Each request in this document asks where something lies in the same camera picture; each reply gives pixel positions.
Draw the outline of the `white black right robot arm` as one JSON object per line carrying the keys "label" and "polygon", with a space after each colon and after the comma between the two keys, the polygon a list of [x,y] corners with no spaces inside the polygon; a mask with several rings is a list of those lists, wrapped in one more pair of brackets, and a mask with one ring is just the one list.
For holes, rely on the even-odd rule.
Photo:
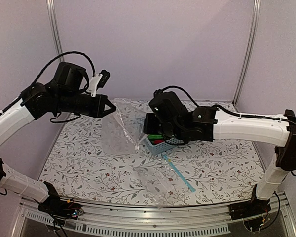
{"label": "white black right robot arm", "polygon": [[199,106],[189,111],[170,87],[156,90],[144,120],[143,132],[161,135],[166,141],[176,138],[183,145],[191,141],[239,139],[275,146],[273,159],[264,177],[253,187],[251,199],[231,204],[235,219],[271,210],[270,198],[296,171],[296,117],[286,109],[279,115],[254,115],[229,111],[221,105]]}

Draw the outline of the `clear pink zipper bag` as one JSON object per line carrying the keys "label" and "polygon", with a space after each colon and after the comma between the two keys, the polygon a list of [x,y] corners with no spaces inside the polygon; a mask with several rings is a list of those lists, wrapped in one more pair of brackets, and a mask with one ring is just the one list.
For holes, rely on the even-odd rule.
{"label": "clear pink zipper bag", "polygon": [[116,111],[102,119],[102,149],[107,154],[135,154],[147,137],[144,132],[146,113],[136,109],[129,99],[114,99]]}

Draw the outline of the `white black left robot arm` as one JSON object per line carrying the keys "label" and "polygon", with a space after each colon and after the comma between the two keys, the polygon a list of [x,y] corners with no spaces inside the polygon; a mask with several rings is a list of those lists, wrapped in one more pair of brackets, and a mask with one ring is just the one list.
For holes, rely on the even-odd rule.
{"label": "white black left robot arm", "polygon": [[[46,113],[54,117],[62,112],[72,113],[78,119],[89,116],[101,119],[116,110],[116,106],[106,95],[98,94],[110,77],[101,70],[92,76],[85,68],[60,62],[55,75],[47,84],[35,79],[6,108],[0,111],[0,147],[17,131]],[[81,205],[73,199],[61,200],[55,187],[46,181],[37,181],[9,167],[0,158],[0,188],[13,191],[33,199],[39,211],[62,218],[76,218],[82,213]]]}

